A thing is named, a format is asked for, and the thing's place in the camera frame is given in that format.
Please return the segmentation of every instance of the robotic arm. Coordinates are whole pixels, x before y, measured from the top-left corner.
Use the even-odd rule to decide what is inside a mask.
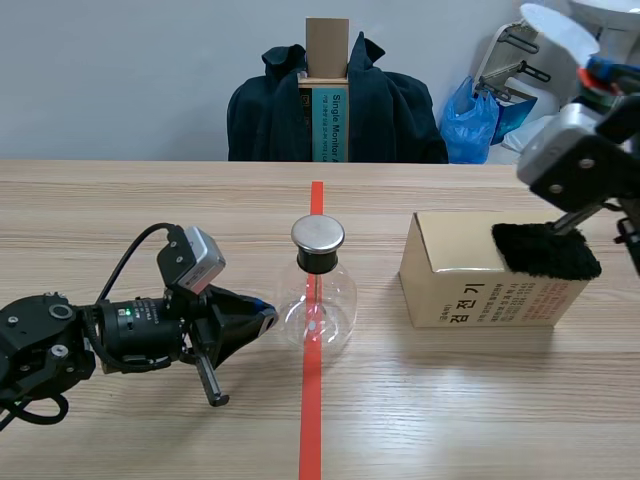
[[[621,144],[631,140],[631,152]],[[564,235],[607,208],[623,211],[620,236],[640,274],[640,97],[629,96],[609,114],[573,103],[527,146],[518,178],[532,193],[567,212],[551,225]],[[618,205],[610,203],[617,200]]]
[[[169,231],[168,243],[157,263],[164,297],[106,300],[134,250],[163,228]],[[195,365],[209,404],[226,405],[229,397],[215,369],[278,318],[271,305],[257,298],[209,285],[224,267],[215,241],[202,230],[158,224],[131,245],[95,304],[75,306],[60,293],[46,293],[0,310],[0,413],[8,412],[0,431],[15,418],[39,425],[62,421],[69,410],[62,394],[91,377],[94,353],[106,374],[145,373],[174,361]],[[57,415],[26,410],[32,401],[44,399],[58,405]]]

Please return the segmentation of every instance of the red tape line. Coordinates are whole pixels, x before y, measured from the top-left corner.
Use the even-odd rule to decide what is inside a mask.
[[[311,184],[311,215],[324,214],[324,184]],[[304,358],[302,366],[302,407],[300,412],[300,470],[299,480],[322,479],[322,283],[318,284],[316,300],[316,279],[309,275],[307,280],[306,329]],[[309,326],[318,333],[310,334]]]

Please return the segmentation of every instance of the metal lid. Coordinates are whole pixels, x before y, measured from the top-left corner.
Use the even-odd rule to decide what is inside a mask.
[[[344,228],[335,218],[308,215],[291,229],[291,239],[306,253],[324,255],[338,250],[344,243]]]

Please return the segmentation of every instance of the black cable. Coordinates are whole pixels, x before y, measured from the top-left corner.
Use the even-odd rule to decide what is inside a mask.
[[[109,280],[107,280],[106,285],[102,289],[102,292],[100,292],[100,296],[98,297],[96,303],[107,298],[107,295],[109,295],[111,288],[113,288],[114,283],[116,283],[118,276],[120,276],[120,273],[122,273],[122,269],[131,258],[131,255],[133,255],[133,252],[136,251],[140,244],[144,242],[149,235],[162,229],[171,230],[173,227],[175,227],[175,225],[173,225],[172,223],[156,223],[155,225],[151,225],[144,232],[138,235],[138,238],[136,238],[129,246],[129,248],[127,248],[127,251],[124,252],[124,255],[118,262],[118,265],[116,265],[116,268],[113,270],[113,273],[109,277]]]
[[[56,423],[60,423],[64,420],[64,417],[69,413],[69,402],[62,395],[52,395],[51,400],[53,400],[60,409],[58,413],[52,417],[45,417],[43,415],[37,415],[35,413],[27,412],[24,408],[28,405],[28,402],[25,404],[23,401],[20,405],[16,405],[12,402],[2,403],[0,406],[7,410],[9,414],[13,415],[15,418],[19,418],[28,423],[32,423],[34,425],[55,425]]]
[[[18,408],[24,410],[30,403],[31,400],[22,400],[22,402],[20,402],[20,404],[18,405]],[[0,402],[0,413],[2,413],[2,409],[4,409],[3,405],[4,403]],[[13,413],[9,412],[6,417],[0,420],[0,432],[7,428],[7,426],[13,421],[14,418],[16,418],[16,416]]]

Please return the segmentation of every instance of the dark coat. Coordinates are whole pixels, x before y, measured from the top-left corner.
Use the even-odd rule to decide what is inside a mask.
[[[374,63],[384,50],[360,34],[349,62],[349,162],[448,163],[427,86]],[[311,138],[298,90],[306,70],[300,45],[262,56],[265,76],[231,98],[229,161],[311,161]]]

